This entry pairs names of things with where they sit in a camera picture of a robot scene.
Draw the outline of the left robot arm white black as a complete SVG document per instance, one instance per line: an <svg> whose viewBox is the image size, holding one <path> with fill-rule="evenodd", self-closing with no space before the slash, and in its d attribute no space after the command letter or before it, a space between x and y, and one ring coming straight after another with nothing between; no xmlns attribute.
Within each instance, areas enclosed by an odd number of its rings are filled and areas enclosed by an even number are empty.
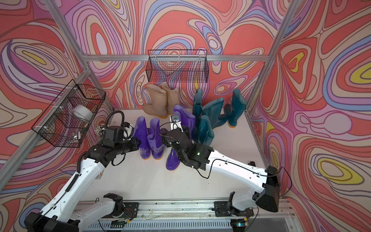
<svg viewBox="0 0 371 232"><path fill-rule="evenodd" d="M109 164L113 164L118 155L124 157L139 149L140 141L133 136L134 128L125 121L122 111L112 112L106 121L115 114L121 115L120 125L105 124L103 138L80 155L75 173L60 192L40 212L31 212L26 216L24 224L27 231L80 232L105 216L119 218L124 215L126 207L123 198L108 193L102 201L88 207L82 215L73 216L75 207L98 174Z"/></svg>

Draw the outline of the purple rain boot front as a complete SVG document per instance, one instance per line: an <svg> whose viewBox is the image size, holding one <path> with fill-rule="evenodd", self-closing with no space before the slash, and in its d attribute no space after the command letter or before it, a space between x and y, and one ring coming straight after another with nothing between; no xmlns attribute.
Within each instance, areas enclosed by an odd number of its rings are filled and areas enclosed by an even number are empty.
<svg viewBox="0 0 371 232"><path fill-rule="evenodd" d="M168 155L167 160L166 160L166 169L169 171L174 171L175 169L177 169L179 164L180 164L180 160L177 156L177 153L173 149L171 149L171 152Z"/></svg>

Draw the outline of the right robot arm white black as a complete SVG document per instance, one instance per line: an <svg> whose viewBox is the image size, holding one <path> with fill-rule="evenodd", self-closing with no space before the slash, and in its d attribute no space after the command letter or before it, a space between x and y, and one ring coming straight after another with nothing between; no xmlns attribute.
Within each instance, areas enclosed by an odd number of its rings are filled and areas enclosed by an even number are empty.
<svg viewBox="0 0 371 232"><path fill-rule="evenodd" d="M277 168L264 169L231 159L210 146L193 143L181 129L163 132L161 136L185 166L198 172L224 174L249 187L248 191L230 193L226 203L228 214L242 217L255 206L271 213L279 211L280 171Z"/></svg>

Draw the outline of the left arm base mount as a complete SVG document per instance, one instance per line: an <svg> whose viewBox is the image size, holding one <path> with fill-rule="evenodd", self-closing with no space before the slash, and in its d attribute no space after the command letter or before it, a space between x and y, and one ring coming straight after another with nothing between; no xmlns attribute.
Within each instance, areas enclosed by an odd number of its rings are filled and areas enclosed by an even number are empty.
<svg viewBox="0 0 371 232"><path fill-rule="evenodd" d="M138 202L118 202L115 203L115 207L111 216L114 218L127 218L133 219L137 217L139 203Z"/></svg>

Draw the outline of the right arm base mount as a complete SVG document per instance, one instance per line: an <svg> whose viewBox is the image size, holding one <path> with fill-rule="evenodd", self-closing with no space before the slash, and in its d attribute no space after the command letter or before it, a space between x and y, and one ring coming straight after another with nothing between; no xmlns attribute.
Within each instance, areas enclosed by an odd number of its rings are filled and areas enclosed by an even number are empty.
<svg viewBox="0 0 371 232"><path fill-rule="evenodd" d="M243 211L236 209L227 201L215 201L213 211L216 217L246 217L254 216L252 208L247 208Z"/></svg>

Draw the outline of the beige rain boot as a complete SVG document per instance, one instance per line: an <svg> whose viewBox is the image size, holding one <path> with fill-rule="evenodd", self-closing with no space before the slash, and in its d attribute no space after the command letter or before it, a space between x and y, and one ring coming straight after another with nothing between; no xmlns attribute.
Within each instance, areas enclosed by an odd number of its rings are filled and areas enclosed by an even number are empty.
<svg viewBox="0 0 371 232"><path fill-rule="evenodd" d="M159 87L166 91L167 94L167 112L169 115L174 114L174 107L180 105L179 88L171 89L167 83L161 83Z"/></svg>
<svg viewBox="0 0 371 232"><path fill-rule="evenodd" d="M147 90L151 104L143 105L144 112L159 118L166 118L168 116L166 91L153 84L147 85Z"/></svg>

